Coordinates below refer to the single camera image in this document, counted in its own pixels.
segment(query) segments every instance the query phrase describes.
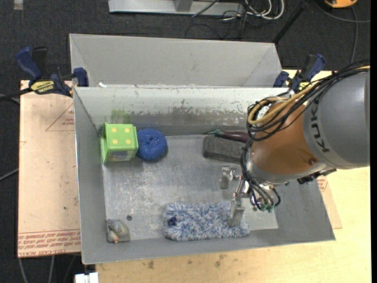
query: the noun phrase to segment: yellow clamp label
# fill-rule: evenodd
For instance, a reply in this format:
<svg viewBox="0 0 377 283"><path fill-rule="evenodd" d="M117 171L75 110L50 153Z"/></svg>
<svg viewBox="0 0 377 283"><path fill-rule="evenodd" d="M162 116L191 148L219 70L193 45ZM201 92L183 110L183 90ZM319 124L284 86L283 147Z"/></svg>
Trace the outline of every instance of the yellow clamp label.
<svg viewBox="0 0 377 283"><path fill-rule="evenodd" d="M38 93L43 93L48 90L54 89L54 81L52 80L43 80L37 81L32 86L30 86L31 90L37 91Z"/></svg>

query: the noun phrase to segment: blue yarn ball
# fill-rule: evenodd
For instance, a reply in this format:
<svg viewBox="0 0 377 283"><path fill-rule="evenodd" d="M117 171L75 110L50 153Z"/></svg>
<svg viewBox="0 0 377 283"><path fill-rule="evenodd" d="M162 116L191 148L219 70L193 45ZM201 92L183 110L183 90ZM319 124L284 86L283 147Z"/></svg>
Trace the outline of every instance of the blue yarn ball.
<svg viewBox="0 0 377 283"><path fill-rule="evenodd" d="M136 155L144 160L158 159L167 148L165 135L156 129L138 130L137 140L139 149Z"/></svg>

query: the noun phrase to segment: green cube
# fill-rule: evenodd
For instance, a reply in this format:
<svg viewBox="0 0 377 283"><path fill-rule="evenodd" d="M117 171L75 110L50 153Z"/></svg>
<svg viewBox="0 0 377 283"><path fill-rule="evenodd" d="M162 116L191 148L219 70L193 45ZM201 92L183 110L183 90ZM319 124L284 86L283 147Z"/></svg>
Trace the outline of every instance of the green cube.
<svg viewBox="0 0 377 283"><path fill-rule="evenodd" d="M124 162L135 157L139 148L132 124L105 123L101 135L102 161Z"/></svg>

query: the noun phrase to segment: dark gray carpet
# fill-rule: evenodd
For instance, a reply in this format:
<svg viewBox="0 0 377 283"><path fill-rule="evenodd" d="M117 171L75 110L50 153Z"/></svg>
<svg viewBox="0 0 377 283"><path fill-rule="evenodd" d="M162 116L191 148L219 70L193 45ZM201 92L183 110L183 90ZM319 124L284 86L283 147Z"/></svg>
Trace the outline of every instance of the dark gray carpet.
<svg viewBox="0 0 377 283"><path fill-rule="evenodd" d="M14 61L15 54L25 46L48 47L49 68L56 71L59 66L63 74L68 74L70 33L272 42L302 1L285 0L281 19L259 27L247 26L240 36L236 29L228 31L229 24L212 17L109 14L108 0L24 0L23 11L14 10L14 0L0 0L0 93L17 91L18 81L28 78ZM371 0L359 0L353 8L358 20L370 20ZM351 9L333 10L330 14L355 19ZM262 21L254 19L252 23L260 25ZM370 58L370 23L358 24L356 46L355 32L355 23L331 18L312 2L277 45L282 66L299 68L308 53L322 54L327 60L326 70L348 65L352 55L354 61ZM18 167L18 127L19 106L12 101L0 102L0 177ZM0 182L0 282L22 282L15 256L17 184L17 175ZM51 258L24 261L29 281L47 282L50 261ZM57 256L53 282L62 282L71 261L70 255ZM83 271L80 258L76 258L71 273Z"/></svg>

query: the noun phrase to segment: black eraser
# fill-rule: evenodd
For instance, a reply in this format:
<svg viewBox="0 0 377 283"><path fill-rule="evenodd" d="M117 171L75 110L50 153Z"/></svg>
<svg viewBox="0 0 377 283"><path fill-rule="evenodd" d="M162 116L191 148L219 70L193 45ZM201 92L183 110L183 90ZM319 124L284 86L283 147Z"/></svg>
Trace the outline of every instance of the black eraser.
<svg viewBox="0 0 377 283"><path fill-rule="evenodd" d="M203 156L205 158L240 163L244 143L223 139L215 135L207 135L203 140Z"/></svg>

